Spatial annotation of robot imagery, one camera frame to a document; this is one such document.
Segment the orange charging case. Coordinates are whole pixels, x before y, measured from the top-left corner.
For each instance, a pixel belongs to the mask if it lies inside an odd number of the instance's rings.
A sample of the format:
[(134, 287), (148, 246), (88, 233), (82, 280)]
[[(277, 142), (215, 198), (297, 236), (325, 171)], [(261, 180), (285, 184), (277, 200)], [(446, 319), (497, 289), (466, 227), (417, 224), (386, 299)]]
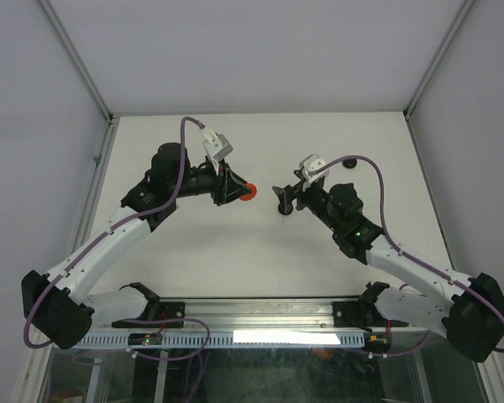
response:
[(245, 185), (245, 192), (239, 199), (243, 202), (248, 202), (253, 200), (256, 195), (257, 195), (256, 186), (252, 183), (247, 183)]

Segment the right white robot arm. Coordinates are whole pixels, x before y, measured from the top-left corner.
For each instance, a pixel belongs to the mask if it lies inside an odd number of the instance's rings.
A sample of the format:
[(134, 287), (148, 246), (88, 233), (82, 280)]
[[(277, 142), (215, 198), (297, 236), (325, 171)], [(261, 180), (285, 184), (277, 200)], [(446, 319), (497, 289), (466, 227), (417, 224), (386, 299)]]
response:
[(360, 296), (363, 322), (405, 322), (445, 338), (465, 358), (482, 363), (499, 352), (504, 338), (504, 295), (486, 274), (471, 277), (452, 269), (435, 268), (427, 260), (392, 242), (386, 230), (362, 212), (364, 203), (353, 184), (323, 189), (321, 181), (305, 187), (273, 189), (278, 210), (289, 215), (309, 210), (332, 232), (333, 241), (348, 258), (382, 270), (405, 284), (399, 289), (384, 282), (367, 285)]

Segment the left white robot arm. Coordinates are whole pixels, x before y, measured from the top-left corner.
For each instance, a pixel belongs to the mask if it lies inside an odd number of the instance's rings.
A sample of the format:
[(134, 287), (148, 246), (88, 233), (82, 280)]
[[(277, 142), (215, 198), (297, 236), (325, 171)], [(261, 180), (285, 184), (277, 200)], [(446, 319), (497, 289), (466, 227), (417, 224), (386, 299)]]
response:
[(92, 288), (120, 256), (152, 234), (173, 212), (179, 198), (208, 194), (217, 206), (250, 200), (257, 190), (221, 160), (192, 166), (186, 148), (162, 144), (143, 179), (91, 239), (62, 263), (21, 281), (26, 323), (61, 349), (72, 348), (94, 327), (149, 326), (162, 318), (160, 297), (134, 282), (118, 290), (93, 294)]

